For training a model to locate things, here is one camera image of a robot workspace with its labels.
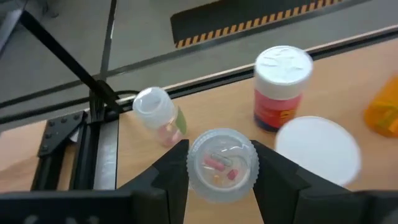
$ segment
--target wooden table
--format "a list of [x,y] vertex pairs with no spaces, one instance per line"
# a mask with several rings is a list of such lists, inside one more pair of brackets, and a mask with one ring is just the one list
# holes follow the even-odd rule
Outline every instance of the wooden table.
[[[398,189],[398,139],[382,137],[363,122],[368,103],[398,71],[396,49],[398,39],[392,39],[315,61],[313,77],[297,112],[297,116],[321,116],[335,121],[357,140],[362,169],[356,180],[346,186],[350,190]],[[259,129],[253,121],[253,94],[253,80],[247,79],[180,97],[174,102],[184,112],[191,143],[206,130],[232,128],[273,147],[274,134]],[[1,134],[1,192],[29,190],[44,126],[43,121]],[[167,150],[153,141],[132,111],[122,114],[117,186],[135,178]],[[72,155],[73,146],[68,151]],[[68,157],[72,158],[65,157],[64,167],[71,164]],[[70,173],[64,170],[60,181],[67,183]],[[253,192],[235,203],[212,204],[189,190],[185,222],[262,223],[262,219]]]

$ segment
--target capsule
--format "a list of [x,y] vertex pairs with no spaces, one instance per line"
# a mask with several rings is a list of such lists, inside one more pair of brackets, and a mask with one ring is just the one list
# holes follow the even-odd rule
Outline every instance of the capsule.
[[220,185],[221,184],[221,179],[220,179],[219,175],[214,175],[213,176],[213,183],[215,185]]
[[225,166],[222,162],[218,162],[215,159],[212,159],[209,156],[205,156],[205,160],[204,160],[205,164],[218,170],[218,171],[224,171],[225,170]]
[[238,173],[239,172],[237,169],[233,169],[233,170],[229,171],[226,176],[228,177],[229,180],[234,180],[235,177],[238,175]]
[[219,162],[222,162],[224,164],[224,166],[230,167],[233,164],[231,159],[228,159],[227,157],[219,155],[217,153],[213,153],[210,157],[212,159],[215,159],[215,160],[219,161]]

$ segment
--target gray floor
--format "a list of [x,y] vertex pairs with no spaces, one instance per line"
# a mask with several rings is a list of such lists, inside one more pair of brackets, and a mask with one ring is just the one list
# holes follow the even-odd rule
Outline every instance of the gray floor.
[[[209,0],[118,0],[109,69],[172,52],[169,18],[172,14]],[[91,73],[100,70],[106,21],[106,0],[59,0],[55,19],[43,18],[42,24]],[[396,0],[372,0],[342,11],[283,26],[234,40],[179,58],[108,79],[115,90],[141,90],[148,86],[167,86],[210,73],[252,63],[257,54],[273,45],[313,47],[330,41],[362,34],[398,23]],[[2,73],[0,101],[9,100],[51,86],[76,80],[68,69],[26,30],[14,33],[0,59]],[[88,89],[78,86],[10,106],[0,116],[87,96]],[[42,116],[8,123],[0,130],[86,108],[76,106]]]

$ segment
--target small plastic bottle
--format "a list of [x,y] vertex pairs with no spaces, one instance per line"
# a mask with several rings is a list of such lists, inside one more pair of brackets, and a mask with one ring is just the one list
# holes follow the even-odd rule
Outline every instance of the small plastic bottle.
[[373,131],[398,138],[398,74],[394,74],[365,111],[365,123]]
[[167,92],[160,87],[142,90],[134,99],[132,109],[165,147],[176,145],[187,132],[181,109],[174,105]]
[[295,116],[312,69],[312,58],[296,47],[271,47],[257,57],[254,120],[260,128],[277,132]]

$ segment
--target hazard stripe tape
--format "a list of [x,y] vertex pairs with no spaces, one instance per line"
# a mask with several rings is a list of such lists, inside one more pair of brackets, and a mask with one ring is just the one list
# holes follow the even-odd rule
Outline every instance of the hazard stripe tape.
[[239,24],[233,24],[229,27],[223,29],[212,30],[206,34],[196,35],[194,37],[186,38],[185,40],[179,40],[175,43],[176,48],[188,47],[192,44],[197,44],[206,40],[211,40],[213,38],[226,36],[233,34],[235,32],[241,32],[246,29],[255,28],[258,26],[263,26],[271,22],[280,21],[282,19],[288,19],[290,17],[299,16],[301,14],[317,10],[323,7],[331,6],[333,4],[342,2],[344,0],[318,0],[316,2],[311,2],[305,4],[301,7],[295,7],[293,9],[288,9],[286,11],[280,11],[271,15],[266,15],[246,22],[240,22]]

